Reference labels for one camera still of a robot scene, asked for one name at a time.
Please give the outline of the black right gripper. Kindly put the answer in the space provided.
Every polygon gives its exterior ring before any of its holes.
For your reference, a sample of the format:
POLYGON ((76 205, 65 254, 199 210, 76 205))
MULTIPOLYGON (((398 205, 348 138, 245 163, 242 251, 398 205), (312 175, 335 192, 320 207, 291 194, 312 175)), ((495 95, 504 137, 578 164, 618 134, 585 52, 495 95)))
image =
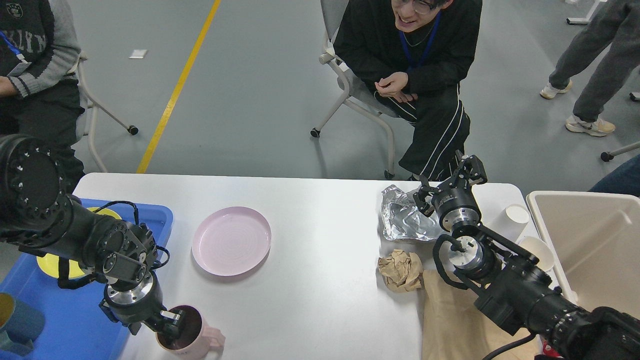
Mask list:
POLYGON ((476 155, 465 155, 457 150, 455 157, 458 166, 452 173, 451 181, 431 186, 429 180, 421 175, 421 185, 413 194, 418 211, 427 218, 436 212, 439 225, 449 233, 459 225, 478 225, 481 222, 482 212, 473 196, 472 187, 489 181, 485 167, 476 155))

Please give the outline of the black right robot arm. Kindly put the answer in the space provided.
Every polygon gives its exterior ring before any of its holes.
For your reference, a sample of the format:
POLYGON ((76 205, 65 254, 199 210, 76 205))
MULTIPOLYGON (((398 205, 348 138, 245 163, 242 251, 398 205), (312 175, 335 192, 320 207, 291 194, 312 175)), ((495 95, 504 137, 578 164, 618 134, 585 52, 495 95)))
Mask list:
POLYGON ((438 215, 444 230, 432 248, 442 280, 472 290, 474 306, 510 335, 529 335, 487 354, 491 360, 540 336, 566 360, 637 360, 639 321, 630 314, 600 306, 593 311, 568 301, 560 287, 538 267, 530 251, 482 224, 472 187, 488 178, 475 155, 455 152, 457 168, 438 186, 425 176, 413 195, 419 212, 438 215))

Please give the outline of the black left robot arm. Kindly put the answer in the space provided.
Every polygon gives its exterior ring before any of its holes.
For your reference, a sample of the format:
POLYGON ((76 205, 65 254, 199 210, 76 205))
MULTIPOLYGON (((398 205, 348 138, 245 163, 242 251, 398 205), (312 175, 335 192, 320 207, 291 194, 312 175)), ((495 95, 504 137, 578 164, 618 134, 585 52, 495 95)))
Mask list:
POLYGON ((36 256, 56 255, 86 272, 69 280, 59 267, 58 285, 105 285, 101 310, 135 335, 141 325, 167 339, 185 330, 185 312, 168 310, 155 274, 162 267, 153 232, 141 223, 98 214, 66 193, 63 173, 49 146, 23 134, 1 137, 1 241, 36 256))

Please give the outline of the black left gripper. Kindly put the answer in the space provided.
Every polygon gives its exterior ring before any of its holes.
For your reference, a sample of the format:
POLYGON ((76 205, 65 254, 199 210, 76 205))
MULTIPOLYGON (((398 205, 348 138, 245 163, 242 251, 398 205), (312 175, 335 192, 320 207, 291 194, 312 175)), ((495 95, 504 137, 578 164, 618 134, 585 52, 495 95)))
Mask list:
POLYGON ((169 341, 178 339, 185 328, 186 313, 182 309, 166 310, 157 276, 150 272, 128 291, 117 291, 112 285, 103 290, 99 308, 111 322, 119 322, 137 335, 142 325, 169 341))

